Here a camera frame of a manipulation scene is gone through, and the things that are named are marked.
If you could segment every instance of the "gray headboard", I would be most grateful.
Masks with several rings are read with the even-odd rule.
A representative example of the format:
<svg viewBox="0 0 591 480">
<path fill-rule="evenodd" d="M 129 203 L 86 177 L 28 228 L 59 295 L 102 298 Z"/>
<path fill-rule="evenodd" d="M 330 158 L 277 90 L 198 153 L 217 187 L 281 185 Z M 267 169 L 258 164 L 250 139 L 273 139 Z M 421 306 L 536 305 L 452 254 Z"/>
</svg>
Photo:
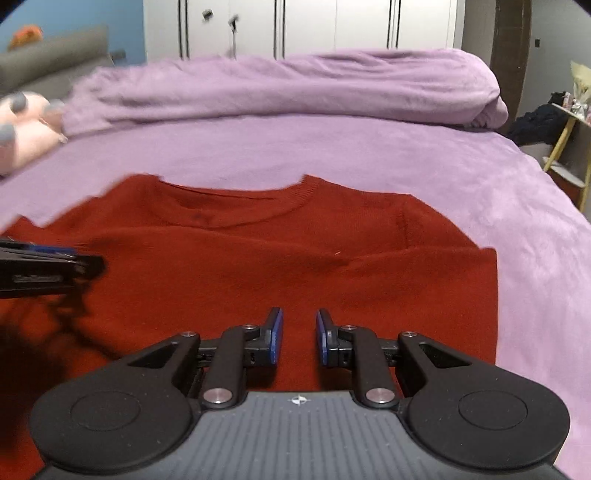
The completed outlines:
<svg viewBox="0 0 591 480">
<path fill-rule="evenodd" d="M 98 66 L 113 66 L 105 25 L 0 54 L 0 96 L 24 90 L 64 99 L 77 78 Z"/>
</svg>

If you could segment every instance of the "sweater neckline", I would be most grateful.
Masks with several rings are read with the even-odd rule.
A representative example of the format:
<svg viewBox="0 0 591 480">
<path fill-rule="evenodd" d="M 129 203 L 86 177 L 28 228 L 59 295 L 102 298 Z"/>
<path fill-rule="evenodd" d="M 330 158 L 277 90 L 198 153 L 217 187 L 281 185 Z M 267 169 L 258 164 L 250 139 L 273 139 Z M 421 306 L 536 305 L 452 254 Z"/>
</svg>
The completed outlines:
<svg viewBox="0 0 591 480">
<path fill-rule="evenodd" d="M 227 228 L 258 223 L 288 213 L 309 200 L 321 180 L 304 175 L 299 183 L 277 190 L 215 190 L 175 185 L 151 176 L 147 184 L 149 208 L 161 220 L 172 225 L 203 229 Z M 236 206 L 207 211 L 205 204 L 214 198 L 237 202 Z"/>
</svg>

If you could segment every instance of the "blue wall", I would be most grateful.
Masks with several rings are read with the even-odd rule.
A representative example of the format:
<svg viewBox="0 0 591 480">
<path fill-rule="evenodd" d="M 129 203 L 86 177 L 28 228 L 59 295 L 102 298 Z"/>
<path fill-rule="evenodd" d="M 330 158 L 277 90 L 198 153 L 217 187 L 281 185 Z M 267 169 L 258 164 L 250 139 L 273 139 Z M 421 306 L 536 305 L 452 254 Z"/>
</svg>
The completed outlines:
<svg viewBox="0 0 591 480">
<path fill-rule="evenodd" d="M 130 64 L 146 60 L 143 0 L 25 0 L 0 24 L 0 51 L 28 24 L 39 25 L 46 38 L 106 24 L 110 51 L 123 48 Z"/>
</svg>

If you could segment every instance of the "black circular joint cover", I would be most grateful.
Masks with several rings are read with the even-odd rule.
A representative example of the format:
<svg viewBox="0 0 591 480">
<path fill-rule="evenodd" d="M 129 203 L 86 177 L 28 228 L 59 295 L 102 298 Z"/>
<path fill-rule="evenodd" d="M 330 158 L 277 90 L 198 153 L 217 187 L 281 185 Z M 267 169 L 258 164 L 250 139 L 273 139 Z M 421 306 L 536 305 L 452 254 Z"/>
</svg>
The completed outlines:
<svg viewBox="0 0 591 480">
<path fill-rule="evenodd" d="M 35 404 L 31 436 L 51 463 L 80 473 L 121 472 L 163 456 L 186 434 L 193 415 L 172 385 L 150 371 L 106 377 L 59 385 Z"/>
<path fill-rule="evenodd" d="M 445 370 L 410 401 L 407 421 L 430 451 L 481 470 L 553 461 L 569 432 L 564 403 L 552 391 L 501 369 L 495 377 Z"/>
</svg>

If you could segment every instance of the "white wardrobe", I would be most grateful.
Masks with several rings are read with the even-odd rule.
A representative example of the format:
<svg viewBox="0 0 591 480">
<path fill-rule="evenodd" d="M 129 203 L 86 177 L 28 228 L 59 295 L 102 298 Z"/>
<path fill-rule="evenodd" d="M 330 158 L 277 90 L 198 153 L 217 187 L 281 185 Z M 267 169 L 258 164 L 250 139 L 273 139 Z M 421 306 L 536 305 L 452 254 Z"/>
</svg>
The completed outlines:
<svg viewBox="0 0 591 480">
<path fill-rule="evenodd" d="M 463 0 L 144 0 L 146 54 L 148 61 L 230 55 L 229 21 L 235 15 L 237 56 L 282 58 L 340 48 L 450 48 L 461 43 L 463 4 Z"/>
</svg>

